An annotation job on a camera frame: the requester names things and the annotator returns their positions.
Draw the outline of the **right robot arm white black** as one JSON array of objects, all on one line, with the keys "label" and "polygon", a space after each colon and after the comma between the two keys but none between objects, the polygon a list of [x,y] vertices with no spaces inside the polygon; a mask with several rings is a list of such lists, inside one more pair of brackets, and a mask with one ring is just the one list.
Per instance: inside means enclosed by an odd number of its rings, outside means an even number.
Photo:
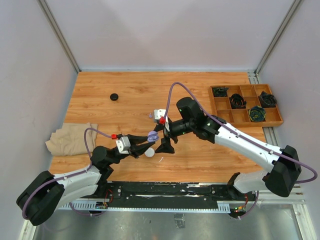
[{"label": "right robot arm white black", "polygon": [[157,123],[155,131],[163,131],[163,138],[156,153],[174,154],[171,141],[193,133],[199,139],[228,147],[251,159],[262,167],[261,171],[251,173],[237,172],[232,175],[226,188],[232,200],[240,199],[251,191],[269,190],[280,197],[288,197],[300,176],[302,169],[297,150],[287,145],[285,148],[262,142],[235,128],[224,119],[204,113],[199,104],[190,97],[180,99],[176,106],[180,120],[171,121],[165,109],[153,112]]}]

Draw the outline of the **purple charging case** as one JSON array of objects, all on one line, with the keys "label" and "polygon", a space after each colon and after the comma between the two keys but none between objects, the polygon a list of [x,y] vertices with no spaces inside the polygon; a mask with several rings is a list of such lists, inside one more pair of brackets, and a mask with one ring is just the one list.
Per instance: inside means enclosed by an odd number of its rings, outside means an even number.
[{"label": "purple charging case", "polygon": [[147,142],[154,143],[159,140],[159,134],[157,131],[150,131],[147,135]]}]

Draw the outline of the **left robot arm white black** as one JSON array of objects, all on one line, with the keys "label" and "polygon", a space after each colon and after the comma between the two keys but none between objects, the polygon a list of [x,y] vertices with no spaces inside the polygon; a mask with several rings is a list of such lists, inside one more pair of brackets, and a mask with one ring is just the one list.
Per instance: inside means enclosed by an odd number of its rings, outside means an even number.
[{"label": "left robot arm white black", "polygon": [[58,208],[78,198],[94,195],[101,198],[107,193],[104,183],[113,172],[112,164],[119,164],[126,157],[138,158],[151,146],[147,137],[124,135],[114,148],[97,146],[92,151],[90,164],[75,171],[52,174],[41,172],[19,195],[16,204],[22,217],[32,225],[46,222]]}]

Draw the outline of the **white earbud charging case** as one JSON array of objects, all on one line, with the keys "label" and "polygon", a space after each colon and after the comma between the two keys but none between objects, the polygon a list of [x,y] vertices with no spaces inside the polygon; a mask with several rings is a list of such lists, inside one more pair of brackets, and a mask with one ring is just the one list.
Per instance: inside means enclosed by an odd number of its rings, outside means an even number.
[{"label": "white earbud charging case", "polygon": [[152,147],[149,147],[144,154],[146,157],[152,158],[155,155],[155,150]]}]

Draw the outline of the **black earbud charging case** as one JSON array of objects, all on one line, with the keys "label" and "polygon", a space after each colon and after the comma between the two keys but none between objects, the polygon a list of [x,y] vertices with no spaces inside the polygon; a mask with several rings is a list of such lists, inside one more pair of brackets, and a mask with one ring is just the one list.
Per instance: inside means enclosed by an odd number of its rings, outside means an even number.
[{"label": "black earbud charging case", "polygon": [[109,98],[111,101],[117,101],[119,99],[119,95],[117,93],[112,93]]}]

